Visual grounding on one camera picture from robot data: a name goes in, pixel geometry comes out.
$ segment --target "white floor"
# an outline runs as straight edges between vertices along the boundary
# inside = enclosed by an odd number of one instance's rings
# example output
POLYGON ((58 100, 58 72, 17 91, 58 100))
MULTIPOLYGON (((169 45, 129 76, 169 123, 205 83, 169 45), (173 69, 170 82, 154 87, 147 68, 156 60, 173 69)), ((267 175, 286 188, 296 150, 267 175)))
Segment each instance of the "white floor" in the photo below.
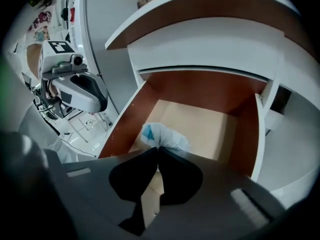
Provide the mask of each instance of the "white floor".
POLYGON ((60 139, 62 139, 70 149, 78 154, 98 158, 107 141, 106 136, 108 131, 106 129, 109 130, 111 125, 107 125, 99 115, 95 115, 96 116, 93 116, 87 112, 83 112, 69 121, 87 142, 79 136, 66 119, 59 118, 57 120, 51 120, 46 117, 46 120, 60 132, 60 139))

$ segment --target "crumpled plastic bag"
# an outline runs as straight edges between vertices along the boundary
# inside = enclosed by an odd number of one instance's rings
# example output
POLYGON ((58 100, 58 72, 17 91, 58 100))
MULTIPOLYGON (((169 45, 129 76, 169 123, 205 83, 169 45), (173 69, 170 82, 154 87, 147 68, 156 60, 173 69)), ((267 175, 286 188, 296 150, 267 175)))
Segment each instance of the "crumpled plastic bag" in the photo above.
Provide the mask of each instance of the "crumpled plastic bag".
POLYGON ((185 136, 160 122, 145 123, 142 126, 141 141, 157 149, 166 147, 188 152, 190 147, 185 136))

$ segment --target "camera lens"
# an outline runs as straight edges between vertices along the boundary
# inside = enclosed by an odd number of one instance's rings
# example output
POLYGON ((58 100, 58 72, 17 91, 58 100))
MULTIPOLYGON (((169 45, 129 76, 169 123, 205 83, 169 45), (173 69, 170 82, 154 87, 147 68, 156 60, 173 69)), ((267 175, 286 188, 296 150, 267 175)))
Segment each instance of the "camera lens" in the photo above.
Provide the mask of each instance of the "camera lens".
POLYGON ((73 60, 73 62, 74 62, 74 64, 75 64, 76 66, 79 66, 79 65, 81 65, 81 63, 82 63, 82 58, 81 58, 81 57, 75 57, 74 60, 73 60))

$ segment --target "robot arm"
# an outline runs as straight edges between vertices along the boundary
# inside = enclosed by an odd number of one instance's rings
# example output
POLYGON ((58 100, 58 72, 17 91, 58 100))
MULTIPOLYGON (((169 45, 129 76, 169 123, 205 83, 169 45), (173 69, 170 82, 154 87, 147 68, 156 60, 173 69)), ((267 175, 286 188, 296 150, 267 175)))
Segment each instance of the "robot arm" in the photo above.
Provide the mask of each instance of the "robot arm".
POLYGON ((72 108, 96 113, 108 104, 108 91, 103 80, 90 72, 83 56, 67 41, 44 41, 38 63, 41 96, 56 113, 65 117, 72 108), (48 86, 58 94, 50 97, 48 86))

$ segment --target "wall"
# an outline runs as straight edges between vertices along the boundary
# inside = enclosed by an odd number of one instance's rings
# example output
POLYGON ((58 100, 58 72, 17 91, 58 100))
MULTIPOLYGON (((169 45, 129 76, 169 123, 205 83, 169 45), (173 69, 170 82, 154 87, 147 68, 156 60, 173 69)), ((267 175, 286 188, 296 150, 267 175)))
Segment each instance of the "wall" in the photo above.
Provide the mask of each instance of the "wall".
POLYGON ((283 121, 265 138, 257 182, 269 191, 281 189, 280 196, 288 194, 285 190, 295 182, 295 191, 287 195, 291 201, 284 202, 286 206, 296 202, 309 191, 303 186, 313 182, 317 175, 305 177, 320 164, 319 140, 320 111, 299 94, 292 93, 284 109, 283 121))

